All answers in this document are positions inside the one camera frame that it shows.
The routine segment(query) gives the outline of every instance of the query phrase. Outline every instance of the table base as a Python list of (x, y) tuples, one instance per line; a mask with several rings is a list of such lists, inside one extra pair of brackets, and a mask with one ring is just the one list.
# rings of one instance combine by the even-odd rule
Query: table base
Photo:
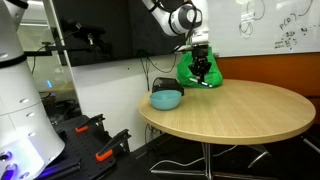
[(212, 144), (202, 143), (202, 149), (205, 161), (205, 170), (151, 170), (155, 174), (173, 174), (173, 175), (188, 175), (188, 176), (205, 176), (208, 180), (214, 177), (218, 179), (242, 179), (242, 180), (275, 180), (276, 178), (241, 175), (232, 173), (213, 172), (212, 167)]

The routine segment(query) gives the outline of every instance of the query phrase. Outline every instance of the whiteboard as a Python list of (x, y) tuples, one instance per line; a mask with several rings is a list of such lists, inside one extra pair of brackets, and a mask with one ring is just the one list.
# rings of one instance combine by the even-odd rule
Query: whiteboard
[(208, 0), (219, 57), (320, 52), (320, 0)]

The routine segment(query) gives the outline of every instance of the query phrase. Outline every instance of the teal bowl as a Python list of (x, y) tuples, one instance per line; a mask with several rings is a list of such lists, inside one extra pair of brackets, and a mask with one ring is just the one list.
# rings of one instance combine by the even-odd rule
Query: teal bowl
[(154, 108), (170, 110), (177, 107), (181, 100), (181, 92), (176, 90), (162, 90), (150, 95), (150, 101)]

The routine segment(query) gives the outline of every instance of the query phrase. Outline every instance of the wooden tabletop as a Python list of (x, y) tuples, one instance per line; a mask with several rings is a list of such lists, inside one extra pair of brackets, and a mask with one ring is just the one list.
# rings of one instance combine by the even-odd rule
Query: wooden tabletop
[(217, 88), (185, 88), (178, 107), (152, 107), (146, 93), (139, 112), (147, 123), (185, 139), (216, 144), (263, 144), (288, 139), (313, 123), (315, 108), (303, 96), (264, 83), (224, 80)]

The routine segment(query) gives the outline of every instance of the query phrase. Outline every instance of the television screen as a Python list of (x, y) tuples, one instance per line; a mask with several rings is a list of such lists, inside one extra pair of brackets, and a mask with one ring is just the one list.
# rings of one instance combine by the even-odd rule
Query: television screen
[[(183, 0), (162, 0), (168, 9), (176, 9)], [(184, 35), (166, 35), (141, 0), (53, 0), (71, 66), (123, 59), (166, 55), (184, 43)], [(74, 24), (101, 28), (94, 37), (99, 50), (80, 50), (88, 45), (86, 36), (74, 33)]]

